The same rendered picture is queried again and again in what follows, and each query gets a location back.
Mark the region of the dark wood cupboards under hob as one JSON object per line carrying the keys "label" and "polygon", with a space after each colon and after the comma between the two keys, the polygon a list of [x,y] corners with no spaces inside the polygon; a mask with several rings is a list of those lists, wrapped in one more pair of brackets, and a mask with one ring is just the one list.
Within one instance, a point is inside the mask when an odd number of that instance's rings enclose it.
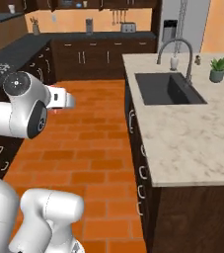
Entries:
{"label": "dark wood cupboards under hob", "polygon": [[[52,85],[56,78],[50,42],[47,42],[41,50],[22,66],[20,71],[29,72],[42,83]],[[5,166],[5,161],[8,161],[11,165],[23,141],[22,138],[0,136],[0,146],[4,146],[4,150],[0,154],[0,168]],[[4,178],[8,170],[9,168],[6,171],[0,171],[0,179]]]}

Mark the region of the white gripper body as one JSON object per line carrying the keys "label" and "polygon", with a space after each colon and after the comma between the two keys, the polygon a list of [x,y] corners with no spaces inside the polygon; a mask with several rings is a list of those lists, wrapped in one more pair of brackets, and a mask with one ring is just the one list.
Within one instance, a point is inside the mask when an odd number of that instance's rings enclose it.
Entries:
{"label": "white gripper body", "polygon": [[73,109],[75,107],[75,98],[72,94],[70,93],[65,94],[64,107],[67,109]]}

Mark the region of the dark wood wall cupboards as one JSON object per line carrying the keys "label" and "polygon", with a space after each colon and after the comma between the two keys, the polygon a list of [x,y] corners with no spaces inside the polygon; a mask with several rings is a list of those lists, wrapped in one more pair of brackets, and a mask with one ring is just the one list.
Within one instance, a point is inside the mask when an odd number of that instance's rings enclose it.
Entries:
{"label": "dark wood wall cupboards", "polygon": [[[88,7],[84,8],[83,1],[88,1]],[[162,4],[162,0],[0,0],[0,13],[9,11],[8,5],[15,5],[16,12],[31,13],[36,10],[59,9],[137,9],[156,8]]]}

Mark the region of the silver toaster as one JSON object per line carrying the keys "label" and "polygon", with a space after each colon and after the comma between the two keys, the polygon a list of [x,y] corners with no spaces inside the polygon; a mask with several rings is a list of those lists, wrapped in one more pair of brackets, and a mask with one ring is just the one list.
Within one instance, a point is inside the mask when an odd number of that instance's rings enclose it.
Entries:
{"label": "silver toaster", "polygon": [[120,25],[120,31],[122,33],[135,33],[136,32],[136,24],[135,23],[122,23]]}

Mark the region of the dark wood island cupboards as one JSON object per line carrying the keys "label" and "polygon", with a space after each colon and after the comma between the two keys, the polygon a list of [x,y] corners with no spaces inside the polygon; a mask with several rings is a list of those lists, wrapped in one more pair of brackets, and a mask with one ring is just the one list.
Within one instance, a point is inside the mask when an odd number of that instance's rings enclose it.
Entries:
{"label": "dark wood island cupboards", "polygon": [[[134,110],[129,91],[124,94],[124,111],[136,181],[144,186],[144,200],[137,194],[144,213],[141,227],[146,253],[224,253],[224,186],[154,187],[147,158],[142,156],[142,137],[137,117],[129,132],[128,114]],[[147,180],[138,169],[146,167]]]}

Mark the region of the green plant in grey pot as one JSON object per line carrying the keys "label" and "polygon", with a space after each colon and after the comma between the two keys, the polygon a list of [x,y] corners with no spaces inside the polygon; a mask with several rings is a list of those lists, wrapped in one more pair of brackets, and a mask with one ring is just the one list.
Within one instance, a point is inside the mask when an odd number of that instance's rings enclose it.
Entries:
{"label": "green plant in grey pot", "polygon": [[213,83],[220,83],[224,77],[224,57],[211,60],[209,80]]}

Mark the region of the white soap dispenser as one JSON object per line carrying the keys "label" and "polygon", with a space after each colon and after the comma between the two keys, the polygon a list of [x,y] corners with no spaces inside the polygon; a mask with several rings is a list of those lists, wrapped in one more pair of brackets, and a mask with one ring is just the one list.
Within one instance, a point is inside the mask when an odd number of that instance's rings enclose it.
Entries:
{"label": "white soap dispenser", "polygon": [[170,64],[171,64],[171,69],[173,71],[176,71],[177,68],[178,68],[178,64],[179,64],[179,59],[178,59],[178,57],[176,55],[173,55],[171,57]]}

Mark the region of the grey blender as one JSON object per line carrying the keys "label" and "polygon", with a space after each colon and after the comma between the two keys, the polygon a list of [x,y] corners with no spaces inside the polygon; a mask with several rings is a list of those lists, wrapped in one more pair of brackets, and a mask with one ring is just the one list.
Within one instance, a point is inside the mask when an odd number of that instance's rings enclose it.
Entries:
{"label": "grey blender", "polygon": [[87,18],[86,19],[86,34],[87,35],[92,35],[94,32],[94,22],[92,18]]}

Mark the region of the grey pot with utensils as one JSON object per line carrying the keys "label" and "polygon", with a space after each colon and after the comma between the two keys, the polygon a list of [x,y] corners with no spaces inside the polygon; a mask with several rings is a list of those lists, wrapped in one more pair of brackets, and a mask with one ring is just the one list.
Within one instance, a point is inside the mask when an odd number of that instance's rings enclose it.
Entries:
{"label": "grey pot with utensils", "polygon": [[38,19],[35,17],[30,18],[32,24],[33,24],[33,33],[35,36],[38,36],[40,34],[39,26],[38,26]]}

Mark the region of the hanging kitchen tools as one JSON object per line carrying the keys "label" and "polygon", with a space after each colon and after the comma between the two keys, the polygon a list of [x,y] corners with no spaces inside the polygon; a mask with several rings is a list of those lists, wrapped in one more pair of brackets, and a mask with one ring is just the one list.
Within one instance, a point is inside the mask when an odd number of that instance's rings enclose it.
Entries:
{"label": "hanging kitchen tools", "polygon": [[121,25],[126,22],[126,9],[111,9],[112,25]]}

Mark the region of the black sink basin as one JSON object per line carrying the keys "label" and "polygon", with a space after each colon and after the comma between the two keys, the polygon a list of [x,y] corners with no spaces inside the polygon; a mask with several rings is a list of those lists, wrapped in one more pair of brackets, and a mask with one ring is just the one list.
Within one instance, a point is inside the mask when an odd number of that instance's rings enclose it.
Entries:
{"label": "black sink basin", "polygon": [[136,73],[135,78],[146,106],[206,104],[181,73]]}

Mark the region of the silver fridge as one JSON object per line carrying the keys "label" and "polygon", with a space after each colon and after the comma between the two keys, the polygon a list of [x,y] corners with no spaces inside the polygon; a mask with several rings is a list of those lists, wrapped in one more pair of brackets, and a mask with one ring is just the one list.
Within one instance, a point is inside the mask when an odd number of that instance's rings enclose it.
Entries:
{"label": "silver fridge", "polygon": [[[177,20],[180,7],[181,0],[162,0],[158,48],[163,44],[164,21]],[[201,50],[209,7],[210,0],[187,0],[183,38],[190,42],[194,53]]]}

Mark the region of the dark wood base cupboards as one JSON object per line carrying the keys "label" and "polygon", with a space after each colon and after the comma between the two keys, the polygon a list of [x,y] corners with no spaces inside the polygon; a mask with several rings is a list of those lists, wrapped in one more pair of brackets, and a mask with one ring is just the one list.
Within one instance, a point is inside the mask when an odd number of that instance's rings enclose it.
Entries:
{"label": "dark wood base cupboards", "polygon": [[51,45],[58,81],[122,79],[124,54],[156,51],[152,38],[52,40]]}

